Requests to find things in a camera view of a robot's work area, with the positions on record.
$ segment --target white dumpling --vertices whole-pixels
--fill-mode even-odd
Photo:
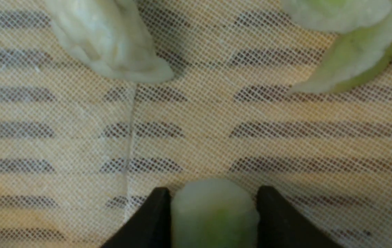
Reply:
[[[96,73],[139,83],[174,77],[133,0],[45,0],[59,44]]]
[[[173,248],[255,248],[259,213],[227,179],[190,182],[171,203]]]
[[[281,5],[301,27],[336,33],[371,27],[392,10],[389,0],[281,0]]]

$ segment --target white mesh fabric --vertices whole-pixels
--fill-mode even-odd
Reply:
[[[392,63],[350,93],[286,97],[334,36],[275,0],[140,1],[178,74],[108,80],[42,0],[0,0],[0,247],[98,247],[153,187],[275,186],[344,247],[392,248]]]

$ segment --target raw dumpling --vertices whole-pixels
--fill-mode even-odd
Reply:
[[[389,0],[281,0],[281,5],[301,27],[336,33],[371,27],[392,9]]]
[[[255,248],[259,213],[226,179],[191,182],[171,203],[173,248]]]
[[[392,11],[372,27],[358,28],[337,38],[309,79],[294,85],[289,94],[348,91],[372,80],[391,59]]]
[[[45,0],[59,44],[96,73],[160,83],[174,73],[156,55],[133,0]]]

